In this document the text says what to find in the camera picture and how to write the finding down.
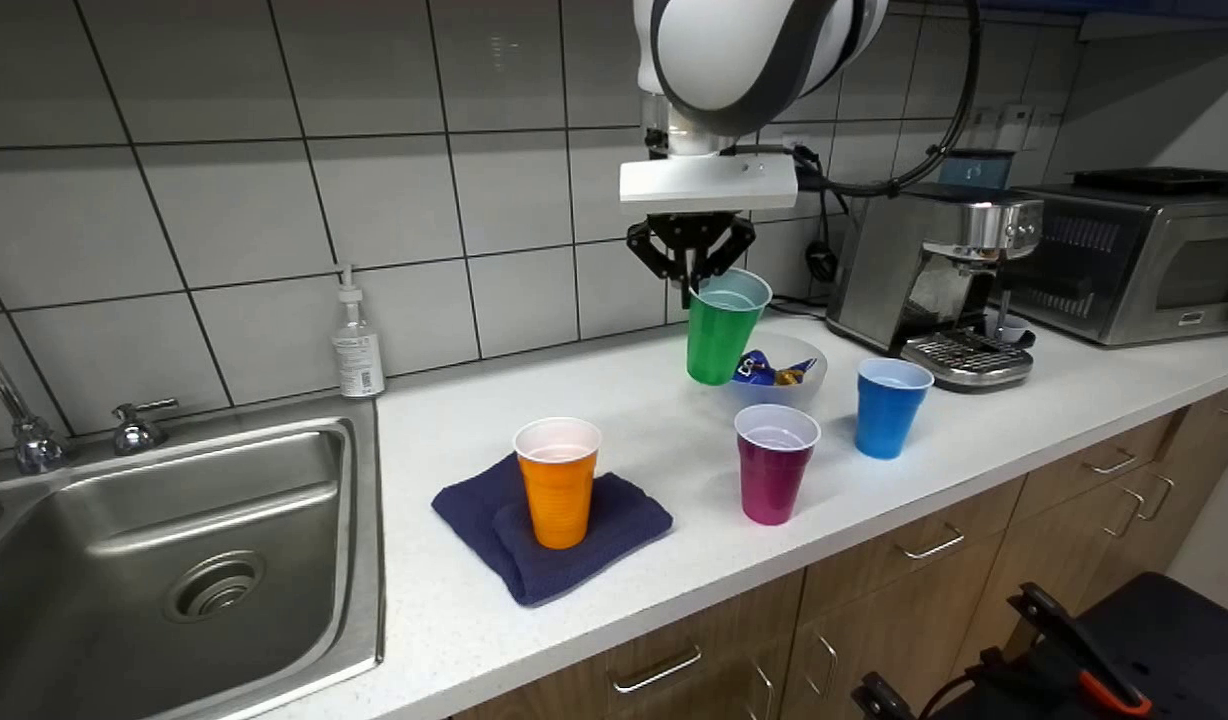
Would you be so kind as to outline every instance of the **electrical outlet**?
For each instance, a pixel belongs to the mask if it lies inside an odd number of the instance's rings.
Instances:
[[[1005,105],[994,147],[1019,152],[1030,117],[1036,117],[1030,105]]]

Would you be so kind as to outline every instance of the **orange cup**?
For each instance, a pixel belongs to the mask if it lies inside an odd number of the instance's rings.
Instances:
[[[521,429],[516,456],[535,542],[574,546],[588,531],[598,429],[574,416],[542,416]]]

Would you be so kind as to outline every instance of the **blue towel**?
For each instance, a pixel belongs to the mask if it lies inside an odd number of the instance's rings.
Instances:
[[[670,514],[649,492],[607,472],[596,474],[588,536],[568,551],[547,551],[532,540],[516,456],[505,456],[479,474],[443,488],[431,507],[524,606],[573,590],[588,577],[670,526]]]

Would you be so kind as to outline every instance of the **kitchen counter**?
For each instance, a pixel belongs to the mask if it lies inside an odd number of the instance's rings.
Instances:
[[[731,402],[683,371],[683,328],[398,379],[381,406],[385,665],[270,714],[448,714],[631,637],[683,621],[917,514],[1007,482],[1228,386],[1228,336],[1101,353],[1039,330],[1029,383],[932,392],[901,459],[851,449],[862,348],[819,320],[763,320],[828,356],[810,416],[823,440],[796,514],[738,511]],[[598,472],[653,492],[676,526],[574,590],[521,606],[427,507],[510,449],[532,416],[602,429]]]

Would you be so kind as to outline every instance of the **bowl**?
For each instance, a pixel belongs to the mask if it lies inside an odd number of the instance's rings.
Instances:
[[[736,406],[742,402],[793,402],[793,406],[810,406],[819,379],[823,379],[823,353],[796,341],[796,336],[779,336],[779,330],[751,330],[751,341],[742,344],[742,353],[763,353],[763,361],[779,371],[779,369],[796,369],[808,363],[808,371],[801,377],[801,383],[755,383],[742,379],[738,371],[718,386]]]

